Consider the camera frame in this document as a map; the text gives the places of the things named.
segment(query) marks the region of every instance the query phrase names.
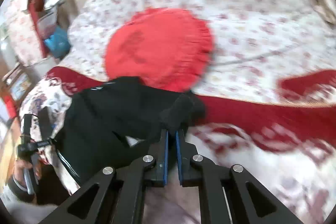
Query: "person's hand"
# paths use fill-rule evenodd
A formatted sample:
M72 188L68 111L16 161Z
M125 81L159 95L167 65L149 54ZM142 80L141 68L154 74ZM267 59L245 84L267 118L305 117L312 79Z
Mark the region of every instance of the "person's hand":
M17 159L14 164L13 176L17 182L23 187L26 187L25 177L23 175L24 169L33 168L33 165L25 160ZM41 179L41 162L38 160L38 164L35 167L35 175L40 180Z

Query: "round red cushion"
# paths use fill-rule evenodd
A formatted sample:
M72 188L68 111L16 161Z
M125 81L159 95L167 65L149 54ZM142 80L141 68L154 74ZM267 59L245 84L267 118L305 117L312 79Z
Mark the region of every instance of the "round red cushion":
M205 22L189 11L147 9L112 35L105 68L110 79L140 76L145 85L183 92L202 75L212 48Z

